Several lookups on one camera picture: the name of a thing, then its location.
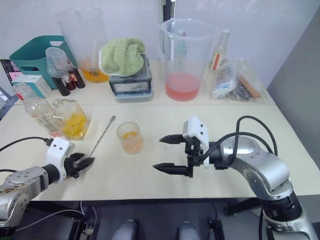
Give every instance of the orange liquid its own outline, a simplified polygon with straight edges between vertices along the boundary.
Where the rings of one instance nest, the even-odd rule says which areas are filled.
[[[144,146],[140,134],[135,131],[126,132],[121,139],[122,146],[127,154],[138,154]]]
[[[190,73],[173,73],[166,79],[165,92],[173,100],[186,102],[194,99],[200,88],[199,79]]]
[[[95,70],[95,71],[87,71],[81,68],[81,71],[84,75],[84,78],[92,83],[105,83],[109,81],[109,76],[103,74],[100,70]]]

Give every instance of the glass of orange juice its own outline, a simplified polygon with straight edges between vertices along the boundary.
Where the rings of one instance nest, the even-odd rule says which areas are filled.
[[[140,129],[134,122],[122,123],[116,130],[121,145],[127,154],[138,154],[144,146]]]

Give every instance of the measuring cup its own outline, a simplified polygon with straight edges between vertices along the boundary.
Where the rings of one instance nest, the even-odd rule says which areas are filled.
[[[103,83],[109,77],[98,66],[99,50],[107,43],[103,11],[94,7],[73,8],[55,14],[56,21],[84,77]]]
[[[158,46],[165,63],[165,91],[176,101],[194,99],[208,65],[215,29],[202,20],[175,18],[159,26],[163,32]]]

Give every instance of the gray wall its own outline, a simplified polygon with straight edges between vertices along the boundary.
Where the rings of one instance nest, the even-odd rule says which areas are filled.
[[[267,90],[320,168],[320,8]]]

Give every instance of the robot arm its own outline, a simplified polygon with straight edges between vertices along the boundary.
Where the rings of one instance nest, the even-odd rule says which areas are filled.
[[[28,203],[52,183],[61,183],[69,177],[78,178],[79,171],[88,167],[94,157],[81,159],[83,153],[74,153],[74,144],[56,137],[46,154],[46,165],[34,166],[10,174],[0,185],[1,236],[12,236],[19,225]]]
[[[167,174],[185,175],[192,178],[193,167],[204,163],[202,155],[207,149],[203,149],[202,146],[207,145],[204,143],[208,139],[207,136],[208,130],[204,124],[192,117],[190,121],[184,123],[182,135],[168,135],[160,140],[169,144],[185,143],[187,166],[160,163],[153,167]],[[209,148],[214,144],[214,142],[209,142]],[[233,168],[247,180],[261,202],[263,215],[269,227],[267,228],[269,239],[295,239],[294,237],[297,237],[300,240],[318,240],[312,224],[294,193],[287,165],[277,156],[262,150],[255,140],[245,136],[239,137],[236,158],[230,164],[234,144],[234,137],[223,141],[209,155],[208,162],[213,164],[217,170]]]

